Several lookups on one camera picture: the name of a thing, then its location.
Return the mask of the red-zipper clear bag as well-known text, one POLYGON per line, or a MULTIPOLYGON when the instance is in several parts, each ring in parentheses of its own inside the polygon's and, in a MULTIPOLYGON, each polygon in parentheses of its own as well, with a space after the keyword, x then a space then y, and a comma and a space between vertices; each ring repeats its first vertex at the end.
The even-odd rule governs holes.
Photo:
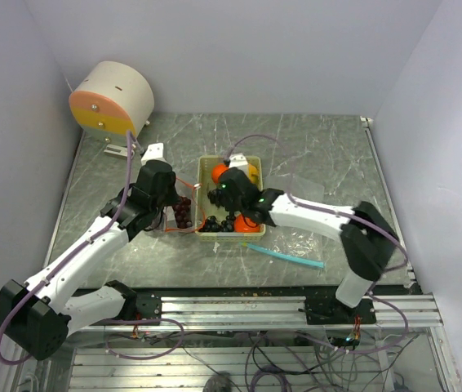
POLYGON ((199 183, 176 177, 175 190, 179 200, 164 209, 163 231, 165 233, 196 233, 202 228, 206 215, 202 203, 197 200, 199 183))

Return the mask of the yellow-green perforated plastic basket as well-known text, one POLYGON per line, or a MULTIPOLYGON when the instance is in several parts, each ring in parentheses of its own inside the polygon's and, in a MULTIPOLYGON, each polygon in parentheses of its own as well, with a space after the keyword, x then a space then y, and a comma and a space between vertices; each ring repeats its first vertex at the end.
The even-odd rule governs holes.
MULTIPOLYGON (((209 189, 216 188, 216 184, 211 179, 211 170, 218 164, 222 163, 223 158, 217 155, 203 155, 198 160, 198 176, 197 183, 202 186, 202 189, 198 191, 197 200, 200 202, 201 195, 206 193, 209 189)), ((259 241, 266 233, 265 225, 261 225, 261 231, 259 233, 244 234, 244 233, 201 233, 196 232, 196 235, 201 241, 207 242, 256 242, 259 241)))

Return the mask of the dark blue grape bunch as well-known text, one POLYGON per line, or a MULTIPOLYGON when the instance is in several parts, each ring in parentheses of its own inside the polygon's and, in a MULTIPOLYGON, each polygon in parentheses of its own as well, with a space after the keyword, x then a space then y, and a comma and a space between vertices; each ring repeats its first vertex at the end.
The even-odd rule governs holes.
POLYGON ((223 201, 223 190, 219 188, 209 189, 201 195, 202 224, 199 232, 230 234, 235 231, 236 214, 227 209, 223 201))

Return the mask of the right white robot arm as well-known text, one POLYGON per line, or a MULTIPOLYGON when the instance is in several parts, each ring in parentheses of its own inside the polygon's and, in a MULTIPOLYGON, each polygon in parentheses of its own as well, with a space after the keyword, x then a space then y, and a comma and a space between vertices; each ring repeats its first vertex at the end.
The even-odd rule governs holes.
POLYGON ((342 245, 349 265, 335 295, 305 311, 311 318, 347 323, 358 314, 362 298, 384 274, 399 245, 398 237, 368 202, 339 207, 295 198, 280 189, 259 189, 237 169, 224 171, 217 200, 254 224, 307 230, 342 245))

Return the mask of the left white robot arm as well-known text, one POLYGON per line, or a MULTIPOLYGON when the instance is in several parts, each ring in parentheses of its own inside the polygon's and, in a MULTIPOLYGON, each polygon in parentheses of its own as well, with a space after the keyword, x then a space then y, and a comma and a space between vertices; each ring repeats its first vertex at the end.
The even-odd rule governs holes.
POLYGON ((82 327, 112 319, 134 321, 136 292, 119 281, 76 296, 83 281, 104 259, 149 228, 163 209, 179 199, 169 163, 151 159, 107 202, 92 225, 59 258, 24 283, 8 281, 0 290, 0 347, 8 336, 37 360, 52 356, 82 327))

